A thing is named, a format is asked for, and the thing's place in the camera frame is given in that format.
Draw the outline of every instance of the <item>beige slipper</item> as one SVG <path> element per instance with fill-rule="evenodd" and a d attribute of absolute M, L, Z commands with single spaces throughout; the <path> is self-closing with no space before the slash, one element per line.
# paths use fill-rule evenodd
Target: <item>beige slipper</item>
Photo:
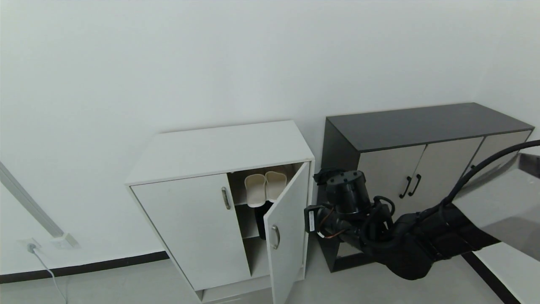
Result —
<path fill-rule="evenodd" d="M 287 175 L 276 171 L 268 171 L 266 178 L 266 199 L 277 200 L 287 186 Z"/>
<path fill-rule="evenodd" d="M 266 178 L 263 174 L 252 174 L 244 180 L 246 202 L 251 208 L 261 207 L 266 202 Z"/>

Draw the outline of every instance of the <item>dark gray cabinet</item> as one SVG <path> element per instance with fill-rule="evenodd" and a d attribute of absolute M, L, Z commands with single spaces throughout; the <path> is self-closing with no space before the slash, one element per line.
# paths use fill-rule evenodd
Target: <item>dark gray cabinet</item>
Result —
<path fill-rule="evenodd" d="M 439 203 L 471 166 L 526 141 L 533 129 L 477 103 L 330 116 L 321 167 L 363 171 L 370 198 L 394 201 L 396 219 Z M 318 203 L 326 201 L 319 187 Z M 332 272 L 371 262 L 337 240 L 319 242 Z"/>

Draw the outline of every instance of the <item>gray cabinet door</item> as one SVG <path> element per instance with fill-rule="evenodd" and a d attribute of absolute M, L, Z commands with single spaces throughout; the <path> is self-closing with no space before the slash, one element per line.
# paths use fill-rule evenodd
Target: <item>gray cabinet door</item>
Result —
<path fill-rule="evenodd" d="M 404 212 L 406 195 L 413 183 L 413 173 L 426 145 L 362 153 L 358 170 L 366 176 L 366 188 L 373 201 L 376 195 L 391 199 L 396 204 L 394 220 Z"/>
<path fill-rule="evenodd" d="M 285 304 L 302 268 L 309 179 L 306 162 L 264 216 L 274 304 Z"/>
<path fill-rule="evenodd" d="M 481 137 L 428 144 L 407 192 L 406 213 L 438 204 L 452 190 L 472 159 Z"/>
<path fill-rule="evenodd" d="M 529 137 L 529 134 L 531 134 L 531 131 L 523 131 L 523 132 L 515 132 L 515 133 L 506 133 L 506 134 L 498 134 L 498 135 L 490 135 L 487 136 L 484 141 L 482 142 L 482 145 L 478 149 L 478 152 L 476 152 L 476 155 L 471 161 L 470 166 L 467 168 L 467 172 L 471 170 L 471 166 L 476 166 L 489 156 L 505 149 L 510 146 L 513 146 L 518 143 L 525 142 L 527 138 Z M 482 169 L 480 172 L 478 172 L 475 176 L 471 178 L 471 180 L 475 180 L 482 176 L 482 174 L 485 174 L 491 170 L 494 170 L 498 168 L 500 165 L 507 163 L 512 157 L 514 157 L 517 154 L 510 153 L 507 154 L 498 160 L 494 161 L 493 163 L 487 165 L 484 169 Z"/>
<path fill-rule="evenodd" d="M 227 174 L 131 188 L 193 289 L 251 278 Z"/>

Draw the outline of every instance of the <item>metal handle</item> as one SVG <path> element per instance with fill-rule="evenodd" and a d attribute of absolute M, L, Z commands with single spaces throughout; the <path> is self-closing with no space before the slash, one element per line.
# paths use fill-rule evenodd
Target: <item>metal handle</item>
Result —
<path fill-rule="evenodd" d="M 410 176 L 407 176 L 407 187 L 405 188 L 405 191 L 400 194 L 400 199 L 404 198 L 405 197 L 405 193 L 407 193 L 407 190 L 409 190 L 409 186 L 410 186 L 410 182 L 412 181 L 413 179 L 410 177 Z"/>
<path fill-rule="evenodd" d="M 418 185 L 420 184 L 420 181 L 422 180 L 422 175 L 416 174 L 416 178 L 418 179 L 418 182 L 416 182 L 416 186 L 414 186 L 413 192 L 409 192 L 409 196 L 413 196 L 414 192 L 416 192 L 416 188 L 418 188 Z"/>
<path fill-rule="evenodd" d="M 279 241 L 280 241 L 280 235 L 279 235 L 279 228 L 276 225 L 272 226 L 272 230 L 275 231 L 275 236 L 278 238 L 278 243 L 274 244 L 272 248 L 277 249 L 279 247 Z"/>
<path fill-rule="evenodd" d="M 223 195 L 223 201 L 225 202 L 225 208 L 230 210 L 231 205 L 229 204 L 229 198 L 227 197 L 227 188 L 221 187 L 221 195 Z"/>

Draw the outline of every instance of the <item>white power cable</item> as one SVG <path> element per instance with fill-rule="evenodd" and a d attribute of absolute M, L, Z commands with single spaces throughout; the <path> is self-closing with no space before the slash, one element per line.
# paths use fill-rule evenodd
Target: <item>white power cable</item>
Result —
<path fill-rule="evenodd" d="M 56 286 L 56 289 L 58 290 L 58 292 L 60 293 L 60 295 L 64 298 L 64 302 L 65 304 L 68 304 L 68 300 L 66 299 L 66 297 L 64 296 L 64 294 L 60 291 L 60 288 L 58 288 L 58 285 L 56 284 L 56 279 L 55 279 L 55 274 L 52 273 L 52 271 L 45 265 L 45 263 L 43 263 L 43 261 L 41 260 L 41 258 L 39 257 L 39 255 L 37 255 L 37 253 L 35 252 L 36 249 L 36 245 L 34 244 L 28 244 L 28 252 L 35 255 L 37 257 L 37 259 L 41 262 L 41 265 L 43 265 L 43 267 L 45 267 L 45 269 L 51 274 L 52 276 L 52 281 L 55 283 L 55 286 Z"/>

